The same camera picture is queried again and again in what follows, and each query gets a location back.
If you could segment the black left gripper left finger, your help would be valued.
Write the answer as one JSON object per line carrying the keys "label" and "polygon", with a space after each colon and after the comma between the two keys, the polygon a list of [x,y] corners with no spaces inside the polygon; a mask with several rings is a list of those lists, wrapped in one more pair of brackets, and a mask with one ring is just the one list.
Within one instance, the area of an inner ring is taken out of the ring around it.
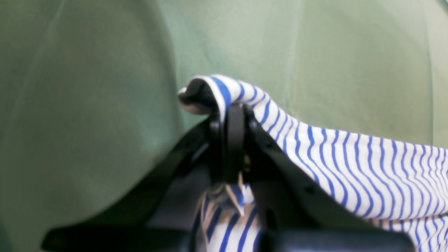
{"label": "black left gripper left finger", "polygon": [[188,131],[135,187],[99,214],[54,228],[45,252],[195,252],[200,201],[221,178],[219,110]]}

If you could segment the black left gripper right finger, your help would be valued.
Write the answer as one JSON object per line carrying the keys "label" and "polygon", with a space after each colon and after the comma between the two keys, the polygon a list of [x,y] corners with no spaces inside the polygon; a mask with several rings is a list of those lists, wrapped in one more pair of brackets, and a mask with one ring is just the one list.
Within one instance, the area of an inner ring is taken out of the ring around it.
{"label": "black left gripper right finger", "polygon": [[413,252],[405,233],[382,231],[333,200],[282,152],[246,106],[227,111],[227,182],[249,183],[259,209],[258,252]]}

